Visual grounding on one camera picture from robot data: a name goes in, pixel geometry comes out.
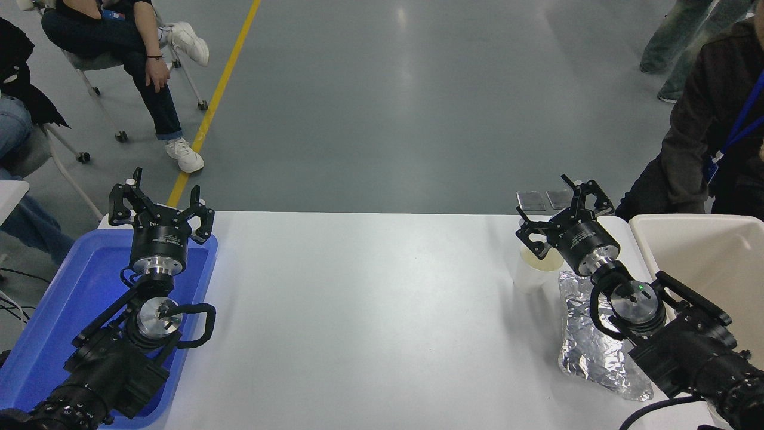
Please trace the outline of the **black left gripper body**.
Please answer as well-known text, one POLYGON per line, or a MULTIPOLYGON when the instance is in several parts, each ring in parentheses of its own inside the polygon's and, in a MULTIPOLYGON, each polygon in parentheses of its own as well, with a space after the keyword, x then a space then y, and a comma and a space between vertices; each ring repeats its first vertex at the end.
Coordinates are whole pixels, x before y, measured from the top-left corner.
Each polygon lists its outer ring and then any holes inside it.
POLYGON ((177 262, 187 259, 191 228, 187 221, 175 225, 172 221, 155 223, 136 217, 132 223, 134 236, 130 261, 136 262, 153 256, 169 257, 177 262))

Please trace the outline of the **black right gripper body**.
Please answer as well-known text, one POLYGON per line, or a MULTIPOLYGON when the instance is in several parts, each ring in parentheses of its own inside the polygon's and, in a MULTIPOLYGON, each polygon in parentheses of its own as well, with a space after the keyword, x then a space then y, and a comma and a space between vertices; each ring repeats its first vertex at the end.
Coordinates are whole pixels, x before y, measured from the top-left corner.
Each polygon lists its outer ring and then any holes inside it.
POLYGON ((617 260, 620 246, 597 220, 590 220, 563 232, 557 250, 570 268, 600 268, 617 260))

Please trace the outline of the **seated person's hand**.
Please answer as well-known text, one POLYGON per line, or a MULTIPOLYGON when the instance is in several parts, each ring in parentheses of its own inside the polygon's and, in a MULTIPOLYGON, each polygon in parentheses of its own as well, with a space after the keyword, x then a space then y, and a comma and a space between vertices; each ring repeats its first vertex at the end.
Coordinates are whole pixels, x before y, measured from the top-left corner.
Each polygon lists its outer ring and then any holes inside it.
POLYGON ((145 64, 145 86, 152 87, 155 93, 160 93, 167 86, 170 71, 163 57, 147 57, 145 64))

